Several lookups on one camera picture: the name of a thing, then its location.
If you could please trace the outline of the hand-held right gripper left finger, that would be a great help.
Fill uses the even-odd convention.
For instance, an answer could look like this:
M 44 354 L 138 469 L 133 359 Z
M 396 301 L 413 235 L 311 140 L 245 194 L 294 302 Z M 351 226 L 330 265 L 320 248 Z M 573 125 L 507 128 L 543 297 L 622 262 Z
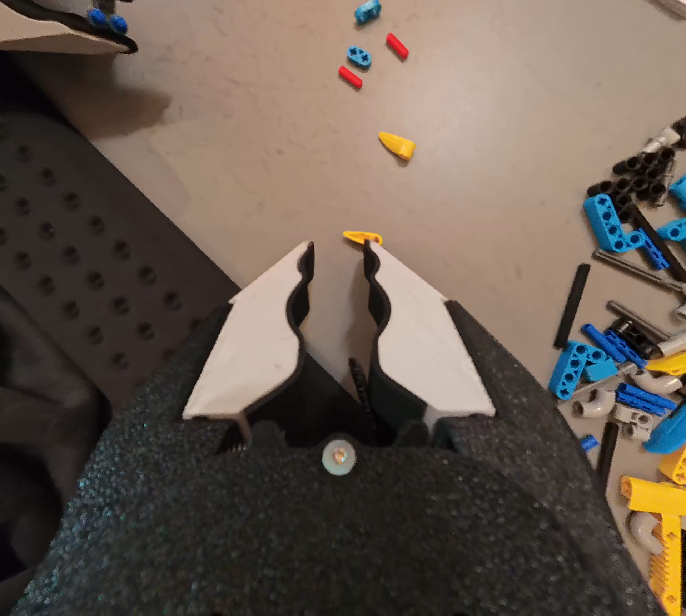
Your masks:
M 314 260 L 313 241 L 304 241 L 229 300 L 183 420 L 247 420 L 297 379 Z

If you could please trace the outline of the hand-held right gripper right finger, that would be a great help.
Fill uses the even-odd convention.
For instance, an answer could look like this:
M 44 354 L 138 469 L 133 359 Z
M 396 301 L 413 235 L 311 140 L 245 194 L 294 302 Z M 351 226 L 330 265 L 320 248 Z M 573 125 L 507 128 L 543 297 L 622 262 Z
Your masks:
M 366 241 L 364 275 L 377 324 L 369 376 L 382 418 L 492 417 L 496 408 L 441 292 Z

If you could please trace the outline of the grey connector brick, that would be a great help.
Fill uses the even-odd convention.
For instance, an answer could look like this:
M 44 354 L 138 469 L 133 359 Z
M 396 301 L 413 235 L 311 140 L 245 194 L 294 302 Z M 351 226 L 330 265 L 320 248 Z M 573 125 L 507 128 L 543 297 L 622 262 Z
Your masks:
M 91 5 L 86 11 L 86 20 L 91 27 L 96 30 L 114 33 L 107 23 L 107 18 L 110 14 L 117 14 L 115 0 L 91 0 Z

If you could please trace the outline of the yellow short wedge brick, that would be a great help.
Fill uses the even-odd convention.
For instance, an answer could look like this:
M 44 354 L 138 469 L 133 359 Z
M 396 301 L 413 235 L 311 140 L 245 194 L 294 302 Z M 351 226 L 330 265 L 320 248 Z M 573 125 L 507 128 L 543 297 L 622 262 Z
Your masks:
M 416 151 L 415 142 L 399 135 L 380 131 L 378 139 L 390 153 L 404 161 L 409 161 Z

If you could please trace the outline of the grey desk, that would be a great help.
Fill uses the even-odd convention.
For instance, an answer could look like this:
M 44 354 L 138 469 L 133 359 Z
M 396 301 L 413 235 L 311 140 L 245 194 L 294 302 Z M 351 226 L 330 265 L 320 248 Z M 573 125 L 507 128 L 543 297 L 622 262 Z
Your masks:
M 545 384 L 593 249 L 585 189 L 685 114 L 685 18 L 654 0 L 379 0 L 358 27 L 366 1 L 134 0 L 136 54 L 10 60 L 239 286 L 312 239 L 304 335 L 346 387 L 373 336 L 347 229 L 381 233 Z

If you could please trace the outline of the pile of building bricks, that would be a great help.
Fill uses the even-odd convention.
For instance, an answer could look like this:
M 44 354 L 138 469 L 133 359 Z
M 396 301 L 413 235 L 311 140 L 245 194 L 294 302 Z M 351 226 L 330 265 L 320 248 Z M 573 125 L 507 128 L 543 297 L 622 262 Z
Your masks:
M 685 248 L 685 218 L 654 227 L 641 206 L 668 197 L 685 210 L 685 176 L 674 179 L 685 153 L 685 117 L 667 125 L 610 179 L 588 187 L 582 210 L 596 242 L 596 262 L 674 294 L 685 320 L 685 263 L 670 243 Z M 573 323 L 591 266 L 580 264 L 553 346 L 560 352 L 548 383 L 558 404 L 577 419 L 604 423 L 602 438 L 580 439 L 596 451 L 604 496 L 619 497 L 620 518 L 632 543 L 647 555 L 648 595 L 659 615 L 685 614 L 685 329 L 666 331 L 627 305 L 609 300 L 604 329 Z

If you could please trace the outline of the person's torso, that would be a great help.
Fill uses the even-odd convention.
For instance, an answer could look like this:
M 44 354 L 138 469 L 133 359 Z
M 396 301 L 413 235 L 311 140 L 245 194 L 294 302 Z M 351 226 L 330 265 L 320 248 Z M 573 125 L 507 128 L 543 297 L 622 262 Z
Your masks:
M 1 583 L 55 536 L 111 416 L 106 397 L 1 290 Z

